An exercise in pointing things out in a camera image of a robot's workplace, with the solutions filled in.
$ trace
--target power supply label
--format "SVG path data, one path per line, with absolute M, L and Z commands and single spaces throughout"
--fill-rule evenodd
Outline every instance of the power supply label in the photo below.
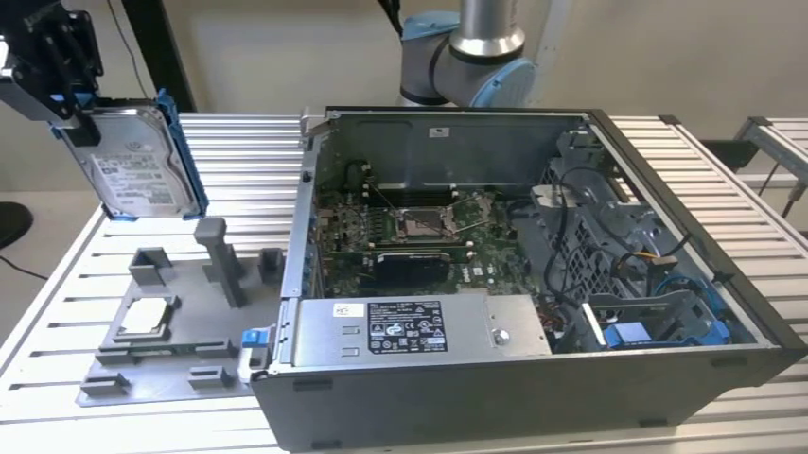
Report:
M 447 336 L 440 301 L 368 305 L 368 348 L 375 355 L 448 352 Z

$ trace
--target motherboard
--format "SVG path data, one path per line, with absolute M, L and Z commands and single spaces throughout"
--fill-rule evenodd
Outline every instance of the motherboard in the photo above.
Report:
M 325 296 L 539 293 L 511 203 L 495 190 L 321 193 Z

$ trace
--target floor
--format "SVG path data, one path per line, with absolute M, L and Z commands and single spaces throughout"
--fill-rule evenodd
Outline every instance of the floor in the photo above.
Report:
M 95 194 L 89 191 L 0 192 L 0 201 L 18 201 L 35 214 L 31 231 L 0 254 L 18 267 L 50 275 L 97 209 Z M 43 284 L 0 262 L 0 343 Z

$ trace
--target hard drive label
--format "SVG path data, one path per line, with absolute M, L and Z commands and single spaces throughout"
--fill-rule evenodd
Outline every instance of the hard drive label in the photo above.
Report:
M 441 302 L 371 303 L 368 349 L 375 355 L 448 352 Z
M 131 153 L 94 158 L 102 178 L 122 208 L 174 205 L 169 182 L 153 155 Z

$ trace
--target barcode label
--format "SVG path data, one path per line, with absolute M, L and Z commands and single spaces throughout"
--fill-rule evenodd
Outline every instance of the barcode label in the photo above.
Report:
M 94 156 L 94 160 L 118 205 L 174 205 L 169 182 L 153 155 L 103 155 Z

